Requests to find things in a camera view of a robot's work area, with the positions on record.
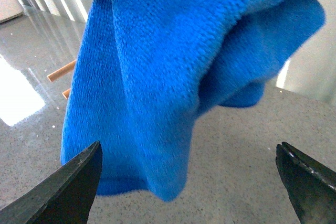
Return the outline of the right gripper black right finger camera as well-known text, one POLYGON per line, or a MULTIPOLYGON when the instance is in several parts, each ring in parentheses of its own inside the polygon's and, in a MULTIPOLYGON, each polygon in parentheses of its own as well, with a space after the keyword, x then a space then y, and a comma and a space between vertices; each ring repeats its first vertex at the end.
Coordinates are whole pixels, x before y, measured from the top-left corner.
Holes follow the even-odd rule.
POLYGON ((276 147, 281 181, 300 223, 335 223, 335 172, 282 142, 276 147))

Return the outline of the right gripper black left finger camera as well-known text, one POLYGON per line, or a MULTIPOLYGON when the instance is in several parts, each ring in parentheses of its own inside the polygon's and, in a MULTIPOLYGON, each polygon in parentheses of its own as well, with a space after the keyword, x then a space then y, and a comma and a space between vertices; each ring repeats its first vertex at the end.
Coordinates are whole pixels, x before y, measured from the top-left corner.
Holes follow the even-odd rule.
POLYGON ((1 210, 1 223, 87 223, 102 172, 94 142, 1 210))

